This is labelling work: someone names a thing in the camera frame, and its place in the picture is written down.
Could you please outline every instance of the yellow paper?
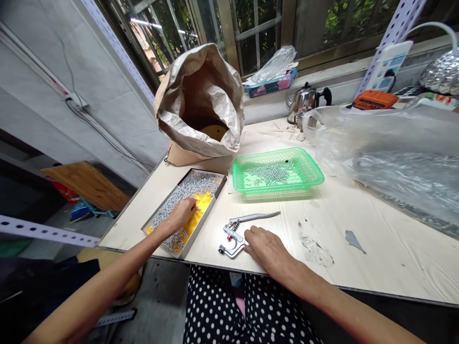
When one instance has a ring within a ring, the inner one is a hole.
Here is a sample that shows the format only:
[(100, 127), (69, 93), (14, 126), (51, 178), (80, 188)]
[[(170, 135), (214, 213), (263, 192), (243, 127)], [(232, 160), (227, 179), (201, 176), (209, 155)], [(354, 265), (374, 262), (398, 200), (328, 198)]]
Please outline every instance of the yellow paper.
[[(208, 193), (203, 196), (195, 195), (195, 198), (196, 198), (196, 207), (199, 208), (200, 210), (196, 210), (193, 216), (183, 226), (183, 228), (186, 230), (186, 233), (188, 234), (188, 238), (185, 238), (182, 236), (184, 244), (187, 243), (188, 239), (193, 234), (193, 231), (195, 230), (197, 224), (202, 218), (202, 215), (204, 214), (206, 209), (209, 207), (210, 201), (212, 200), (212, 197)], [(147, 231), (147, 234), (151, 234), (152, 232), (153, 232), (153, 228), (150, 227)]]

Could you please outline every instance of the black pants with white dots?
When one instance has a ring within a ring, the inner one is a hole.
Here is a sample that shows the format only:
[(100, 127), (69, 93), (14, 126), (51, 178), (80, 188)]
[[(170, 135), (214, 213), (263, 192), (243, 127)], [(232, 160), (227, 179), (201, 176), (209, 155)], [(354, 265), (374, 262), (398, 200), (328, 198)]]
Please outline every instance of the black pants with white dots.
[(270, 277), (242, 283), (246, 320), (227, 271), (191, 266), (183, 343), (322, 343), (295, 295)]

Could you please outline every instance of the kettle spout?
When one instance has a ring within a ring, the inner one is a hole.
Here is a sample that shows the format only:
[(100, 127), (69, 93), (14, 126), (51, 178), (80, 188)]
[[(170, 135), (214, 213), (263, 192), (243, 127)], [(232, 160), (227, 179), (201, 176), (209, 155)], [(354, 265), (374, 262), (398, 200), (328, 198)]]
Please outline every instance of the kettle spout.
[(285, 106), (287, 107), (287, 110), (290, 111), (290, 107), (292, 106), (293, 101), (290, 100), (290, 98), (287, 95), (287, 92), (284, 93), (285, 96)]

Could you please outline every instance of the window sill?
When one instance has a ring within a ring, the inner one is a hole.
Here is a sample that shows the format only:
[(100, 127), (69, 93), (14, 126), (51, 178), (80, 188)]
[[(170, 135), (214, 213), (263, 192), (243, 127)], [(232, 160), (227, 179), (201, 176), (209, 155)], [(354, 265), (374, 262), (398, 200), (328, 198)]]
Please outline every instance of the window sill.
[[(451, 45), (451, 39), (447, 35), (416, 43), (411, 48), (406, 61), (412, 57), (420, 56), (432, 50), (445, 48), (449, 45)], [(286, 92), (276, 92), (257, 98), (249, 98), (247, 92), (244, 92), (243, 102), (246, 124), (286, 117), (288, 111), (285, 106), (284, 95), (287, 94), (291, 97), (306, 82), (317, 89), (324, 87), (330, 88), (333, 94), (333, 104), (335, 105), (352, 102), (372, 59), (373, 57), (367, 57), (355, 62), (301, 76), (293, 81), (292, 86)], [(418, 63), (418, 65), (424, 66), (428, 62), (423, 61)]]

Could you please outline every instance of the green plastic basket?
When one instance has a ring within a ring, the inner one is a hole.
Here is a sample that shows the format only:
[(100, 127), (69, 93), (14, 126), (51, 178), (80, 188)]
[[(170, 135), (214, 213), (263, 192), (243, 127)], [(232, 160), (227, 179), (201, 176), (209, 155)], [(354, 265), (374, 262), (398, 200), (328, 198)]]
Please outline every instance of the green plastic basket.
[(325, 177), (302, 148), (288, 148), (238, 157), (233, 163), (233, 185), (243, 194), (306, 190)]

